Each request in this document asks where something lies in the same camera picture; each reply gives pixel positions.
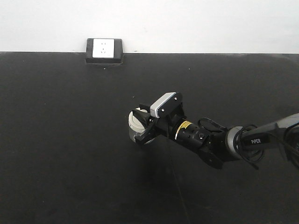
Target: black table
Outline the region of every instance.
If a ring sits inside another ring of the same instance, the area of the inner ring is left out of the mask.
[[[266,152],[216,170],[164,137],[140,147],[128,113],[180,91],[189,120],[262,125],[298,113],[299,55],[0,53],[0,223],[299,222],[299,170]]]

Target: outlet box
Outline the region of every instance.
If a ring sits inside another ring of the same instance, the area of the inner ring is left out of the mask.
[[[86,63],[99,65],[122,64],[121,39],[87,39]]]

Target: robotic arm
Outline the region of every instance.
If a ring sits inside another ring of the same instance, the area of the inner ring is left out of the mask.
[[[140,104],[133,109],[129,114],[131,139],[143,145],[163,135],[217,169],[225,162],[240,159],[257,168],[255,163],[263,158],[264,150],[278,146],[284,148],[287,159],[299,168],[299,113],[261,127],[229,129],[207,118],[196,125],[186,119],[182,98],[179,92],[168,92],[152,105]]]

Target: yellow label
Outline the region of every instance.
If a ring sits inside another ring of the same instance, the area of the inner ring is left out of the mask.
[[[179,130],[181,130],[182,128],[186,129],[190,124],[192,124],[190,121],[185,120],[185,121],[178,127],[177,132],[176,132],[176,136],[174,137],[174,139],[175,139],[175,140],[177,139]]]

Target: electrical socket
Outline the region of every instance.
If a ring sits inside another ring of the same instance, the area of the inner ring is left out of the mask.
[[[123,51],[121,39],[87,39],[86,64],[116,66],[122,64],[122,59]]]
[[[93,57],[95,58],[113,58],[114,57],[114,39],[94,39]]]

